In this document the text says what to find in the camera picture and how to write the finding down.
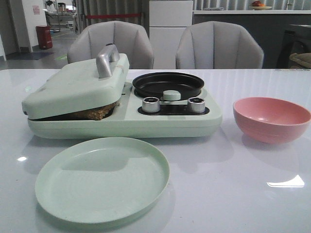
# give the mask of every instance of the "non-stick pan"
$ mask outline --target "non-stick pan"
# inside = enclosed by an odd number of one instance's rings
[[[156,72],[138,76],[133,80],[133,86],[141,97],[161,99],[164,91],[175,90],[180,93],[181,100],[187,100],[201,93],[204,81],[191,74]]]

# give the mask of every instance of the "appliance lid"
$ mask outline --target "appliance lid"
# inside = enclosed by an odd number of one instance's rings
[[[40,119],[118,101],[129,69],[126,54],[109,65],[112,76],[105,78],[99,76],[96,59],[64,66],[22,102],[23,112],[29,119]]]

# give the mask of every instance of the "gray floor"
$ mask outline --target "gray floor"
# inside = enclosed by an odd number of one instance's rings
[[[48,50],[36,50],[34,52],[53,52],[39,60],[7,60],[0,61],[0,70],[3,69],[61,69],[67,65],[67,52],[70,45],[77,38],[77,34],[70,28],[61,28],[60,32],[52,35],[52,48]]]

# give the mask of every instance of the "mint green plate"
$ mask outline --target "mint green plate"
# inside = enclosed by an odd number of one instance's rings
[[[169,174],[167,159],[153,145],[126,137],[99,138],[48,161],[37,177],[35,195],[57,218],[118,224],[151,208]]]

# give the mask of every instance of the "red trash bin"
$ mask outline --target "red trash bin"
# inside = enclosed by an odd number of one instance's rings
[[[39,48],[47,50],[52,48],[52,38],[50,32],[50,26],[36,26],[35,28],[38,37]]]

